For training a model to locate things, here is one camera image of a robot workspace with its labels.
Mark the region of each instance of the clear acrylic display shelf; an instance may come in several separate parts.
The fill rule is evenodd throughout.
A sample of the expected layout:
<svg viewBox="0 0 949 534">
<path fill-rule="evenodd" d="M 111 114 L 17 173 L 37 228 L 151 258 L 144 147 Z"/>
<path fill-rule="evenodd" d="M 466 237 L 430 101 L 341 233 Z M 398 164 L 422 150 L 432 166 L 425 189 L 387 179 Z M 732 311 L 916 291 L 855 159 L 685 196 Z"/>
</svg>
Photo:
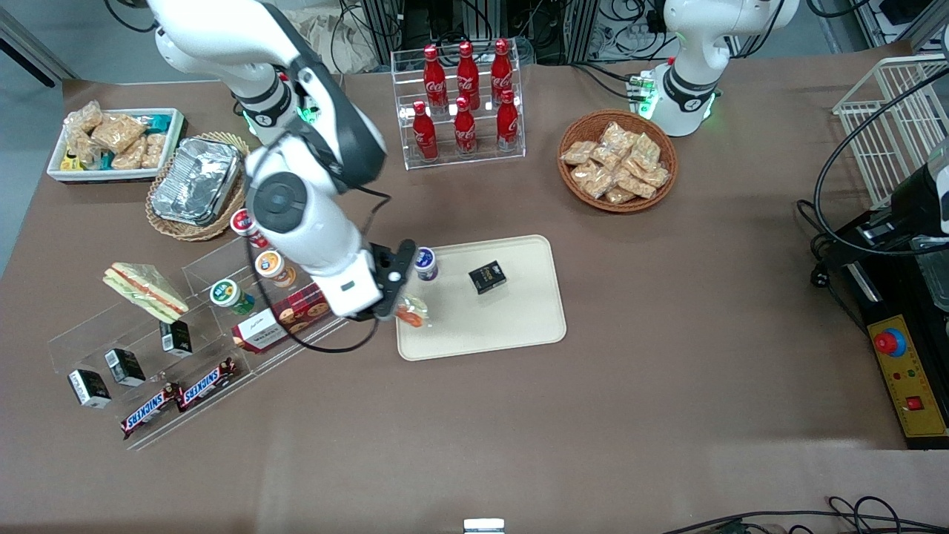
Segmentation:
<svg viewBox="0 0 949 534">
<path fill-rule="evenodd" d="M 158 335 L 158 320 L 126 301 L 49 341 L 53 370 L 63 376 L 64 388 L 69 387 L 65 376 L 75 369 L 95 371 L 102 376 L 112 396 L 112 401 L 102 411 L 116 422 L 114 436 L 106 436 L 106 439 L 120 440 L 121 421 L 158 393 L 166 382 L 178 382 L 187 389 L 227 358 L 231 358 L 238 369 L 238 375 L 226 388 L 214 390 L 190 410 L 179 413 L 175 406 L 166 407 L 129 437 L 126 442 L 129 450 L 139 450 L 154 443 L 302 350 L 291 339 L 284 339 L 260 354 L 243 351 L 234 345 L 231 327 L 265 309 L 244 247 L 244 239 L 236 238 L 182 269 L 191 292 L 191 296 L 186 299 L 190 309 L 181 317 L 188 324 L 191 336 L 193 354 L 190 356 L 179 358 L 163 351 Z M 297 271 L 293 286 L 277 288 L 271 281 L 262 280 L 271 302 L 277 302 L 309 283 L 309 276 L 297 265 L 289 261 L 288 265 Z M 221 278 L 234 280 L 254 297 L 251 315 L 235 315 L 209 302 L 211 286 Z M 313 343 L 336 332 L 346 323 L 345 319 L 330 314 L 297 335 Z M 134 388 L 117 384 L 105 364 L 104 355 L 111 349 L 132 352 L 148 379 Z M 79 405 L 75 409 L 93 410 Z"/>
<path fill-rule="evenodd" d="M 449 114 L 432 116 L 435 123 L 435 135 L 438 142 L 438 159 L 424 162 L 416 144 L 412 121 L 415 110 L 412 103 L 421 100 L 428 104 L 425 96 L 425 83 L 422 81 L 422 69 L 425 58 L 422 50 L 403 50 L 392 52 L 392 87 L 396 94 L 396 118 L 399 121 L 399 133 L 402 142 L 402 156 L 407 170 L 438 165 L 450 165 L 466 162 L 484 162 L 507 158 L 523 158 L 527 154 L 526 130 L 524 127 L 524 97 L 521 84 L 521 67 L 517 55 L 517 46 L 513 39 L 508 41 L 511 50 L 511 89 L 514 91 L 514 106 L 517 107 L 517 145 L 512 152 L 502 152 L 497 148 L 497 109 L 491 103 L 491 63 L 494 61 L 493 43 L 474 44 L 474 62 L 478 67 L 478 94 L 481 106 L 472 111 L 474 130 L 477 137 L 477 151 L 472 157 L 460 158 L 455 151 L 455 115 L 458 97 L 457 64 L 458 45 L 438 48 L 438 59 L 445 69 L 445 85 L 448 87 Z"/>
</svg>

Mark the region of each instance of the white plastic tray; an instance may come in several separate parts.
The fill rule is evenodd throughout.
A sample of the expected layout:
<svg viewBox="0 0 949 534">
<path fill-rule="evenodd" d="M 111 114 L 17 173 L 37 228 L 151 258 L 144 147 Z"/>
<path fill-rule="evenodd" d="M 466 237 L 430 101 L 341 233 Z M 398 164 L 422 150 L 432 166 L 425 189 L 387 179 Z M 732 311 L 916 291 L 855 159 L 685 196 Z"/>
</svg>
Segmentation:
<svg viewBox="0 0 949 534">
<path fill-rule="evenodd" d="M 396 321 L 409 361 L 556 343 L 567 335 L 550 243 L 524 236 L 434 248 L 438 276 L 413 276 L 408 293 L 428 306 L 428 326 Z M 479 295 L 468 273 L 497 261 L 507 283 Z"/>
<path fill-rule="evenodd" d="M 161 158 L 158 166 L 153 169 L 106 170 L 106 171 L 64 171 L 60 170 L 60 163 L 65 155 L 65 127 L 60 130 L 59 140 L 53 155 L 47 165 L 47 174 L 57 181 L 87 183 L 97 181 L 142 181 L 152 179 L 158 175 L 161 167 L 165 166 L 177 146 L 181 127 L 184 125 L 184 115 L 173 107 L 148 107 L 140 109 L 104 109 L 103 113 L 125 113 L 127 115 L 171 115 L 172 121 L 168 125 L 168 137 L 161 149 Z"/>
</svg>

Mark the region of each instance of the red bottle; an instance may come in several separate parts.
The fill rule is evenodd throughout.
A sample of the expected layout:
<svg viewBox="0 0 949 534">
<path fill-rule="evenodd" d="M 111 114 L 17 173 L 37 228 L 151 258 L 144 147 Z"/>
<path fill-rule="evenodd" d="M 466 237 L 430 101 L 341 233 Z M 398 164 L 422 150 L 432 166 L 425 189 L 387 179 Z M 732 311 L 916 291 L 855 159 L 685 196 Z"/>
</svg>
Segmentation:
<svg viewBox="0 0 949 534">
<path fill-rule="evenodd" d="M 508 40 L 504 37 L 494 41 L 494 63 L 491 65 L 491 104 L 494 109 L 501 105 L 501 91 L 511 88 L 512 69 L 508 49 Z"/>
<path fill-rule="evenodd" d="M 445 69 L 438 62 L 438 48 L 435 45 L 425 47 L 425 71 L 422 81 L 432 115 L 448 115 L 448 87 L 445 86 Z"/>
<path fill-rule="evenodd" d="M 435 140 L 435 123 L 425 114 L 425 102 L 418 100 L 412 104 L 416 118 L 412 121 L 412 130 L 416 134 L 421 160 L 429 163 L 438 159 L 438 143 Z"/>
<path fill-rule="evenodd" d="M 514 107 L 514 91 L 505 89 L 501 93 L 501 106 L 497 109 L 497 149 L 513 152 L 517 147 L 517 108 Z"/>
<path fill-rule="evenodd" d="M 478 94 L 477 65 L 472 59 L 475 47 L 470 41 L 462 41 L 458 46 L 461 61 L 458 62 L 458 95 L 468 97 L 471 110 L 481 107 L 481 95 Z"/>
<path fill-rule="evenodd" d="M 468 110 L 468 98 L 459 96 L 455 103 L 458 104 L 458 114 L 455 115 L 455 145 L 458 156 L 468 159 L 477 151 L 475 117 L 472 117 L 472 112 Z"/>
</svg>

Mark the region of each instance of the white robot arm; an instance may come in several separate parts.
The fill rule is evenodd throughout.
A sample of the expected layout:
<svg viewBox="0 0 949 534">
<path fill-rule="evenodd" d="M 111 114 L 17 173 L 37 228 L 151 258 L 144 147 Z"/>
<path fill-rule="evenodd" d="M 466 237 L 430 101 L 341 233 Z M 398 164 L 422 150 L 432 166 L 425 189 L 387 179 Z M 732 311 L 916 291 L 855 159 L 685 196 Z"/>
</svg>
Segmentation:
<svg viewBox="0 0 949 534">
<path fill-rule="evenodd" d="M 366 243 L 332 200 L 379 176 L 386 154 L 376 126 L 274 6 L 149 0 L 149 7 L 160 24 L 159 49 L 173 67 L 220 77 L 245 108 L 257 102 L 255 112 L 272 119 L 263 130 L 268 144 L 246 164 L 247 206 L 264 236 L 312 276 L 334 314 L 391 318 L 415 243 L 403 241 L 396 253 Z M 312 124 L 282 96 L 296 91 L 274 82 L 274 65 L 315 102 Z M 277 107 L 266 108 L 271 102 Z"/>
<path fill-rule="evenodd" d="M 731 59 L 726 35 L 783 28 L 799 0 L 666 0 L 663 18 L 679 37 L 675 63 L 656 67 L 659 91 L 652 120 L 670 136 L 698 129 Z"/>
</svg>

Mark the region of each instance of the red emergency stop button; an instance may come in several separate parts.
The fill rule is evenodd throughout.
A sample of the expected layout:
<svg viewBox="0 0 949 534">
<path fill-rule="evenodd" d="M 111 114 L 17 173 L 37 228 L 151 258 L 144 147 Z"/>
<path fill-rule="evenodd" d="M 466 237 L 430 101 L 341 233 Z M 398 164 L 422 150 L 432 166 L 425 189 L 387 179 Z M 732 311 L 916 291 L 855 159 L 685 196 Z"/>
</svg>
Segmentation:
<svg viewBox="0 0 949 534">
<path fill-rule="evenodd" d="M 906 353 L 906 338 L 894 328 L 887 328 L 873 336 L 873 346 L 884 354 L 898 358 Z"/>
</svg>

